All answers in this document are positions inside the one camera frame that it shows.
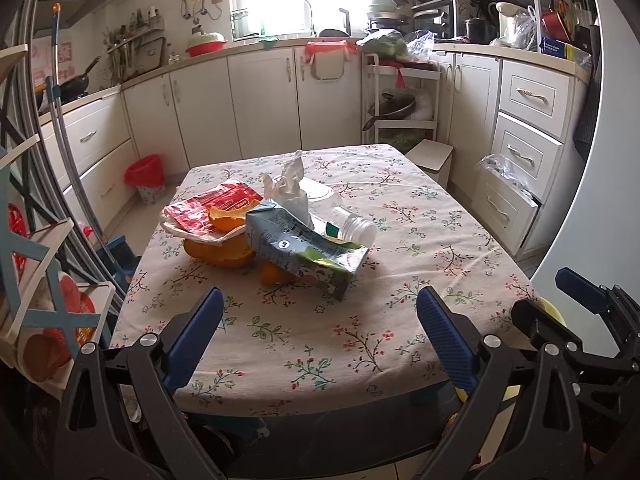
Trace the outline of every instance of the silver bolt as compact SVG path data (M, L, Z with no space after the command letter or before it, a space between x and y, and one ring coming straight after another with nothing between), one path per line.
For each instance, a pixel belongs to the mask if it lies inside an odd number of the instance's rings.
M556 356L560 353L560 349L553 343L547 343L545 345L545 352L548 353L549 355Z
M85 343L82 345L82 348L80 349L80 351L84 354L84 355L89 355L95 352L95 343L92 341L89 341L88 343Z
M153 346L158 341L158 336L156 334L145 334L140 338L140 344L142 346Z
M498 346L502 344L502 341L500 341L500 338L498 336L489 334L484 338L484 344L489 348L498 348Z

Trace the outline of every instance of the table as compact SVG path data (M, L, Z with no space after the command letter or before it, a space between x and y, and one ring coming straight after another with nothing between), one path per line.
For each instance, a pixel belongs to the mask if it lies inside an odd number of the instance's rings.
M194 168L175 200L228 178L262 192L291 154ZM306 175L338 190L346 207L379 228L375 247L342 301L305 283L265 287L258 265L222 269L188 256L180 238L156 228L132 280L112 346L159 333L210 287L225 313L181 409L233 416L316 413L414 391L446 378L415 313L432 285L484 335L510 344L516 300L534 298L528 279L494 238L438 184L390 146L305 152Z

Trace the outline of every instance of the faucet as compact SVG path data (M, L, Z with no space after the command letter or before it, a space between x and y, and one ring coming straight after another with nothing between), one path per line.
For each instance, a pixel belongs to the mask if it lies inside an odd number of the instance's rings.
M309 20L311 21L311 35L313 37L316 36L316 28L314 26L314 10L311 7L311 2L309 0L302 0L309 6Z

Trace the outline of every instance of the white drawer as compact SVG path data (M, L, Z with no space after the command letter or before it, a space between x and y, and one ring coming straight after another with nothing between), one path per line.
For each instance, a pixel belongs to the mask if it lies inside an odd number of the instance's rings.
M528 124L501 112L495 125L492 153L501 153L522 170L529 190L541 202L551 191L562 144Z
M71 153L80 174L129 139L119 95L94 101L66 113L65 126ZM42 133L60 189L65 189L69 185L69 178L62 163L53 126L46 124Z
M471 208L513 256L529 232L538 204L521 196L493 171L482 170Z
M564 141L573 87L572 78L565 74L505 61L500 109Z
M137 160L130 140L111 152L80 177L95 217L106 228L134 193L134 188L124 183L125 170ZM65 190L66 202L76 220L86 222L72 187Z

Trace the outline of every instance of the red bowl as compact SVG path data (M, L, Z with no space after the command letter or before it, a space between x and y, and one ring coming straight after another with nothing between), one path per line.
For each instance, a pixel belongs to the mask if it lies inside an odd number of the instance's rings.
M209 52L217 52L225 47L226 41L209 41L209 43L201 43L199 45L190 46L187 53L190 57L201 56Z

